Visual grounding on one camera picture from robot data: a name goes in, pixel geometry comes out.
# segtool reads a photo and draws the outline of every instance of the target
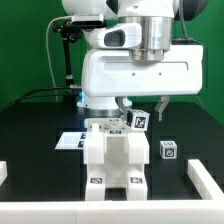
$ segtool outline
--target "green wall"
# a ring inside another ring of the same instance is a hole
[[[210,0],[206,10],[187,22],[188,36],[203,43],[204,83],[199,96],[204,108],[224,124],[224,1]],[[0,1],[0,108],[30,90],[52,86],[46,51],[48,23],[66,15],[61,0]],[[181,36],[179,23],[174,36]],[[64,86],[64,58],[59,34],[50,34],[50,51],[58,86]],[[73,73],[80,83],[85,41],[71,46]],[[197,97],[172,97],[172,101],[198,103]],[[154,100],[144,97],[135,100]]]

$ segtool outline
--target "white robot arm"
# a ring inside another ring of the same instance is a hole
[[[207,3],[185,0],[187,19],[199,14]],[[93,48],[83,66],[82,87],[87,96],[162,96],[200,91],[202,47],[171,45],[179,0],[83,0],[82,4],[63,0],[63,5],[70,15],[103,13],[105,19],[118,19],[113,28],[85,32]]]

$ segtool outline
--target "black table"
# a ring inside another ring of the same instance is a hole
[[[137,103],[151,112],[155,104]],[[0,114],[0,161],[8,178],[0,201],[84,200],[86,167],[82,151],[55,151],[64,131],[85,131],[86,116],[60,103],[15,104]],[[150,121],[145,166],[148,199],[199,199],[187,176],[187,160],[200,159],[224,190],[224,127],[198,105],[170,103],[162,122]],[[162,160],[160,141],[174,140],[176,160]],[[125,200],[124,189],[107,189],[107,200]]]

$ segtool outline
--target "white block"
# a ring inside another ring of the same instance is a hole
[[[188,160],[187,174],[202,199],[224,200],[222,190],[198,159]]]
[[[160,141],[160,155],[163,159],[176,159],[176,143],[174,141]]]
[[[86,184],[86,201],[104,201],[106,175],[103,171],[90,172]]]
[[[84,143],[84,164],[104,163],[104,134],[87,132]]]
[[[130,164],[149,163],[149,143],[144,132],[127,134],[126,150]]]
[[[7,165],[6,162],[0,161],[0,186],[7,177]]]
[[[128,201],[147,200],[148,187],[144,173],[128,172],[126,195]]]

